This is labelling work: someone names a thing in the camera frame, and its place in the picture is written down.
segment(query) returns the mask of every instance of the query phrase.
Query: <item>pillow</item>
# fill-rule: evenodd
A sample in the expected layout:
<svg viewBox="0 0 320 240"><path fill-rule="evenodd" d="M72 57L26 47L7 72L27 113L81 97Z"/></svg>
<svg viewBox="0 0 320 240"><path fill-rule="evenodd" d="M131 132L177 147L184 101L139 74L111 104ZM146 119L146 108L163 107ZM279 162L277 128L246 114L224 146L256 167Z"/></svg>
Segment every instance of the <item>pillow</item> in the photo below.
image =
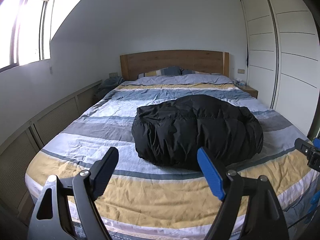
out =
<svg viewBox="0 0 320 240"><path fill-rule="evenodd" d="M180 76L180 75L181 75L180 67L171 66L171 67L162 68L159 70L141 73L138 75L138 78L152 77L152 76Z"/></svg>
<svg viewBox="0 0 320 240"><path fill-rule="evenodd" d="M194 70L188 70L188 69L182 69L181 70L182 75L188 75L188 74L204 74L204 75L211 75L215 73L205 73L205 72L199 72Z"/></svg>

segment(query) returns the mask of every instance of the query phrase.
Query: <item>window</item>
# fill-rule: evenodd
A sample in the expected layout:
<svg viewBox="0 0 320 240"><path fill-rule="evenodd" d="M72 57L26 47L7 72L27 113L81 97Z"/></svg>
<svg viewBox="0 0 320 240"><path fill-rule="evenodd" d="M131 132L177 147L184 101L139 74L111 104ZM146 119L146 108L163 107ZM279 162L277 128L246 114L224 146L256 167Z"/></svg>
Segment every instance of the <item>window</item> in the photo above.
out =
<svg viewBox="0 0 320 240"><path fill-rule="evenodd" d="M0 5L0 72L50 58L45 44L50 30L44 28L48 1L5 0Z"/></svg>

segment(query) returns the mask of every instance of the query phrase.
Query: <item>wardrobe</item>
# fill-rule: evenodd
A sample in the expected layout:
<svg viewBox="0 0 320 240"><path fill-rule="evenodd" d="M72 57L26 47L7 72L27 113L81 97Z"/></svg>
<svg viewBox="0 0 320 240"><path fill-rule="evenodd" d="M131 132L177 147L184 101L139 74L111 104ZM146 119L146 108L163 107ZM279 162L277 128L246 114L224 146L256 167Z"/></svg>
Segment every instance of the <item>wardrobe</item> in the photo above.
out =
<svg viewBox="0 0 320 240"><path fill-rule="evenodd" d="M258 100L305 135L316 112L320 46L303 0L241 0L248 41L247 83Z"/></svg>

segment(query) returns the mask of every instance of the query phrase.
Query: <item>bed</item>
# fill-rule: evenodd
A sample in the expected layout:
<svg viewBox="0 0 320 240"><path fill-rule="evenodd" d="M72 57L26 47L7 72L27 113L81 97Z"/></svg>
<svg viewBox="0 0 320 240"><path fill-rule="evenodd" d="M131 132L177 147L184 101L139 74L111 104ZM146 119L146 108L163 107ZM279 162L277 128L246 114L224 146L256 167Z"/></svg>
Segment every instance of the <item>bed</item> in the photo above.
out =
<svg viewBox="0 0 320 240"><path fill-rule="evenodd" d="M203 239L219 210L201 172L157 167L135 151L131 125L139 106L158 104L192 94L206 94L235 106L246 106L264 131L263 149L252 159L229 166L242 176L266 175L290 225L308 208L318 172L294 149L301 131L279 113L265 107L228 78L229 55L201 50L169 50L120 56L126 82L108 93L52 139L30 163L25 180L37 200L51 174L71 177L103 157L109 147L119 150L119 163L103 194L96 200L113 239ZM170 65L207 74L152 76L139 73ZM248 199L243 197L232 239L239 236ZM69 198L76 232L85 239L74 199ZM290 229L293 236L297 228Z"/></svg>

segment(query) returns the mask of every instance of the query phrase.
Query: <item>black jacket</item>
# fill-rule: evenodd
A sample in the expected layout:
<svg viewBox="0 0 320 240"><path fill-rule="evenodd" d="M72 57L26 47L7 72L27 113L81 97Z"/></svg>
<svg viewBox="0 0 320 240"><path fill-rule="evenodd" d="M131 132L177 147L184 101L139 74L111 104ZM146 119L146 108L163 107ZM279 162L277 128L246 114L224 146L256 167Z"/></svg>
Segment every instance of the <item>black jacket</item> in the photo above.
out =
<svg viewBox="0 0 320 240"><path fill-rule="evenodd" d="M131 131L140 158L196 171L202 146L227 166L252 158L263 143L262 128L248 108L207 95L139 107Z"/></svg>

